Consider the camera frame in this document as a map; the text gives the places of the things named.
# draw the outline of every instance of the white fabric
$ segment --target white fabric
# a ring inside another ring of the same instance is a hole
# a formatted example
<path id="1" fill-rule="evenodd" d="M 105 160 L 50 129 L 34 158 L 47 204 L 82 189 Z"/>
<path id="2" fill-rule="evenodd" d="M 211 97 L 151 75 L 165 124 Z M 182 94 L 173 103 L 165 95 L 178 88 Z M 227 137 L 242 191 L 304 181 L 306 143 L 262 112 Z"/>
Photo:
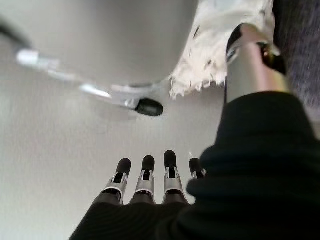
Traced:
<path id="1" fill-rule="evenodd" d="M 225 82 L 228 40 L 241 23 L 256 25 L 273 40 L 273 4 L 273 0 L 200 0 L 184 53 L 169 78 L 170 96 L 175 99 L 200 92 L 211 82 Z"/>

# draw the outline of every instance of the black knit fabric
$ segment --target black knit fabric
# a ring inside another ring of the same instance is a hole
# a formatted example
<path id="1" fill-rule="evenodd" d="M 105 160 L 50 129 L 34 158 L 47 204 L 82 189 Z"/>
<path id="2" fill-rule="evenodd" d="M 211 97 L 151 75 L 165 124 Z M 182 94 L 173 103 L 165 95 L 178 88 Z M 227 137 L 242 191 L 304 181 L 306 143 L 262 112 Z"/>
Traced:
<path id="1" fill-rule="evenodd" d="M 160 221 L 176 216 L 187 204 L 151 205 L 94 204 L 73 233 L 71 240 L 148 240 L 155 238 Z"/>

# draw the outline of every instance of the black sleeve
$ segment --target black sleeve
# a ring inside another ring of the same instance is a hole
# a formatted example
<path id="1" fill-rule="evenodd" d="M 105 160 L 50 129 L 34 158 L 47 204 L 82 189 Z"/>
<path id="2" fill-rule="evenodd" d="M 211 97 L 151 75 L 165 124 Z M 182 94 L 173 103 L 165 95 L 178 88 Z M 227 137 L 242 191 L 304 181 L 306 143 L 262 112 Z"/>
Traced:
<path id="1" fill-rule="evenodd" d="M 187 187 L 196 203 L 158 225 L 157 239 L 320 239 L 320 144 L 293 95 L 227 104 L 201 163 L 206 178 Z"/>

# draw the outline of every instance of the gray surface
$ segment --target gray surface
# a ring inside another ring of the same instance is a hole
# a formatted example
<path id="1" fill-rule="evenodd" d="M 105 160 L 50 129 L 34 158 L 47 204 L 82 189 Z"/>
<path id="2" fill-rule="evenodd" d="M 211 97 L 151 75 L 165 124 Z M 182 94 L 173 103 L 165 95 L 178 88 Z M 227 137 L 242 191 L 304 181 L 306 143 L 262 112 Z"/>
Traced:
<path id="1" fill-rule="evenodd" d="M 319 12 L 319 0 L 274 0 L 275 43 L 287 57 L 294 91 L 320 123 Z"/>
<path id="2" fill-rule="evenodd" d="M 160 204 L 165 151 L 176 152 L 186 187 L 189 160 L 214 142 L 221 88 L 177 101 L 164 88 L 155 96 L 164 114 L 152 118 L 15 65 L 1 41 L 0 53 L 0 239 L 67 239 L 125 157 L 132 168 L 124 202 L 134 194 L 144 156 L 152 155 Z"/>

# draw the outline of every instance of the robotic hand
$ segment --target robotic hand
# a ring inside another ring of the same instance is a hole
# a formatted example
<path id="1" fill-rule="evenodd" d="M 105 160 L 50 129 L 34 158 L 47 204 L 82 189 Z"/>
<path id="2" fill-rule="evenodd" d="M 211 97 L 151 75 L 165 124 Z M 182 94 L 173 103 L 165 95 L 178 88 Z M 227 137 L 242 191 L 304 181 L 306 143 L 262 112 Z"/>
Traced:
<path id="1" fill-rule="evenodd" d="M 226 103 L 254 93 L 291 92 L 280 50 L 254 25 L 243 23 L 233 31 L 226 57 Z"/>
<path id="2" fill-rule="evenodd" d="M 163 205 L 171 203 L 188 204 L 185 197 L 181 177 L 178 173 L 176 154 L 168 150 L 164 154 L 164 195 Z M 193 158 L 189 162 L 189 167 L 193 179 L 201 179 L 206 175 L 206 171 L 201 168 L 199 159 Z M 110 179 L 105 189 L 94 200 L 92 205 L 97 203 L 109 203 L 113 205 L 123 205 L 123 198 L 127 187 L 127 180 L 131 169 L 129 159 L 122 159 L 114 176 Z M 155 159 L 148 155 L 142 161 L 141 174 L 138 178 L 135 193 L 130 201 L 130 205 L 146 203 L 154 205 L 155 202 Z"/>

